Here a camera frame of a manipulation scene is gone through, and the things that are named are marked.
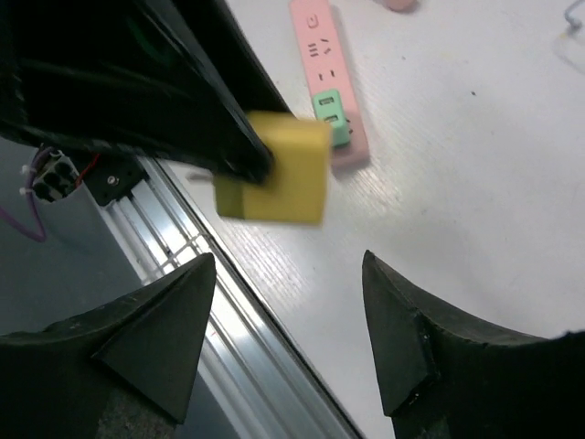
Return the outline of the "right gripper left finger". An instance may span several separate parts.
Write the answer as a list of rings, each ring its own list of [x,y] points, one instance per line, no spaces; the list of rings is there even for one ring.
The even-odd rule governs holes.
[[[205,253],[107,305],[1,339],[4,438],[167,438],[186,420],[216,284]]]

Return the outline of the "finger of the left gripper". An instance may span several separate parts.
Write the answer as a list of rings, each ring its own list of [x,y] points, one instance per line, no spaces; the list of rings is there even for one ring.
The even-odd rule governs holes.
[[[224,1],[4,1],[1,135],[260,183],[253,112],[286,112]]]

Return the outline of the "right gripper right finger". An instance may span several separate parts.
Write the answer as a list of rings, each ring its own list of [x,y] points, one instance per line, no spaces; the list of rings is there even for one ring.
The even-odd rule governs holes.
[[[384,414],[398,438],[581,438],[584,336],[547,339],[473,316],[374,253],[363,300]]]

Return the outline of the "pink power strip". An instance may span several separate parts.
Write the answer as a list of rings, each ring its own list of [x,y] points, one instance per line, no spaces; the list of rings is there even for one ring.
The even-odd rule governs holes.
[[[357,104],[332,8],[327,1],[291,1],[292,23],[312,97],[337,89],[350,128],[350,142],[333,148],[332,164],[357,166],[369,159],[367,136]]]

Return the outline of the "green charger plug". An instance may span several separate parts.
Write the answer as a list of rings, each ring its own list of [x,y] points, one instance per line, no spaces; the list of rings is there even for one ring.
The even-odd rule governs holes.
[[[350,142],[350,128],[339,91],[330,89],[316,93],[312,104],[315,118],[331,127],[332,147],[345,147]]]

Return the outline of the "yellow charger plug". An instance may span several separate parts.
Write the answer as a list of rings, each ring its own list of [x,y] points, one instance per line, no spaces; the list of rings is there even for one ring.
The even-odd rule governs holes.
[[[319,225],[324,217],[332,129],[315,119],[284,112],[251,112],[256,134],[273,156],[260,185],[213,176],[220,217]]]

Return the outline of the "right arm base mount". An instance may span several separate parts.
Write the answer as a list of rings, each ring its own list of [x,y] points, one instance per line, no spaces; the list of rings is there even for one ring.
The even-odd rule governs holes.
[[[134,187],[146,179],[146,171],[133,157],[100,155],[81,151],[67,152],[67,157],[77,171],[82,174],[76,187],[88,189],[93,199],[101,207],[129,197]]]

